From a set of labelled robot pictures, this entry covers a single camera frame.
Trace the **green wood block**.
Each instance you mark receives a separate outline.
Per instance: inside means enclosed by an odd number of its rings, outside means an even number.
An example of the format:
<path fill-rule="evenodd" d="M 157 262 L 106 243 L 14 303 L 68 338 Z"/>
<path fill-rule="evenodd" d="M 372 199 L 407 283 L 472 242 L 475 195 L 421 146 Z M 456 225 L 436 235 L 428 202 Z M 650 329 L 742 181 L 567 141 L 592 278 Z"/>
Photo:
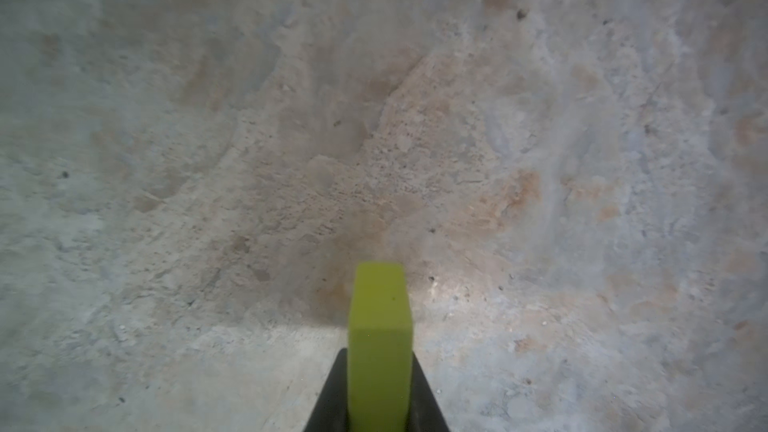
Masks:
<path fill-rule="evenodd" d="M 363 262 L 348 317 L 351 431 L 404 431 L 410 407 L 413 319 L 404 267 Z"/>

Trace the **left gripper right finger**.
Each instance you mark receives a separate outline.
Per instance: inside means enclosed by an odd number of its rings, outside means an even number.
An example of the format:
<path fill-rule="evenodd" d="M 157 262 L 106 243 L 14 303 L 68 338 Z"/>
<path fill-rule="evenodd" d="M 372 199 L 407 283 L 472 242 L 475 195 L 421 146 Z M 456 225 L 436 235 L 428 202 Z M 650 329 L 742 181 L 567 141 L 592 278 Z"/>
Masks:
<path fill-rule="evenodd" d="M 411 432 L 449 432 L 444 415 L 415 353 L 412 358 Z"/>

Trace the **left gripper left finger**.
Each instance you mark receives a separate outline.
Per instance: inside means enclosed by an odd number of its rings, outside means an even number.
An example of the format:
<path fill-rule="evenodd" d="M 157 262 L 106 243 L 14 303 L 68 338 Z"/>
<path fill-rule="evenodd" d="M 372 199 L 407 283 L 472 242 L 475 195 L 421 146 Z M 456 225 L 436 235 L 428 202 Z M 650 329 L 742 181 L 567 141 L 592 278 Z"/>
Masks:
<path fill-rule="evenodd" d="M 337 353 L 304 432 L 347 432 L 347 349 Z"/>

